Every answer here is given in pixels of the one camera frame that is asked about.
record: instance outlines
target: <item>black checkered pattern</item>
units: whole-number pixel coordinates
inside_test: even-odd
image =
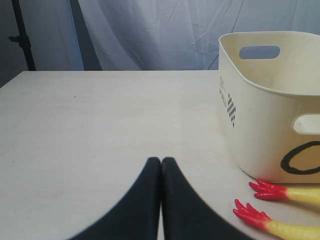
[[[232,126],[235,127],[235,119],[236,119],[236,106],[234,104],[234,102],[232,101],[232,98],[230,96],[230,93],[228,95],[229,100],[228,100],[228,114],[229,114],[229,118],[231,120]]]

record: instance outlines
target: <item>black tripod leg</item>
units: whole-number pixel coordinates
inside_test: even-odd
[[[165,240],[252,240],[217,215],[193,190],[175,159],[162,161]]]
[[[9,37],[9,39],[12,42],[19,43],[19,46],[23,50],[26,64],[28,66],[29,71],[35,71],[36,65],[35,65],[34,57],[31,52],[31,43],[26,33],[25,23],[22,17],[19,0],[11,0],[11,1],[12,1],[12,7],[15,15],[16,24],[19,30],[19,35],[11,36]]]
[[[70,240],[156,240],[161,181],[160,160],[151,157],[123,198],[100,220]]]

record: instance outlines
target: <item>basket handle hole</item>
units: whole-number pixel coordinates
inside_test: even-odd
[[[239,56],[248,59],[275,59],[280,54],[280,47],[270,46],[244,46],[240,49]]]
[[[320,135],[320,114],[307,114],[298,117],[293,123],[298,134]]]

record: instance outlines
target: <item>white backdrop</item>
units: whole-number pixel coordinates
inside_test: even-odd
[[[79,0],[103,70],[218,68],[230,32],[320,34],[319,0]]]

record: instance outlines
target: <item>table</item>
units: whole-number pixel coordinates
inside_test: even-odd
[[[152,156],[174,157],[208,205],[255,239],[276,238],[237,219],[235,198],[316,226],[310,207],[254,199],[220,128],[218,79],[214,70],[19,74],[0,89],[0,238],[73,236],[117,203]]]

